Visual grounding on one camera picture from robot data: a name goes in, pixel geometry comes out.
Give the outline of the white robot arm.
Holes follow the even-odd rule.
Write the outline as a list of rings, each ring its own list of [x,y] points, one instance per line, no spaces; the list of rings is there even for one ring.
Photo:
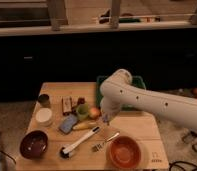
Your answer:
[[[126,69],[118,69],[100,86],[102,120],[110,123],[123,105],[163,117],[197,132],[197,99],[137,88]]]

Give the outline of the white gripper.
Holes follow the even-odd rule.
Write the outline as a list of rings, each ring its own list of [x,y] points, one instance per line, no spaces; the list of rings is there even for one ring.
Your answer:
[[[122,104],[108,98],[103,98],[100,107],[104,115],[115,117],[121,111]]]

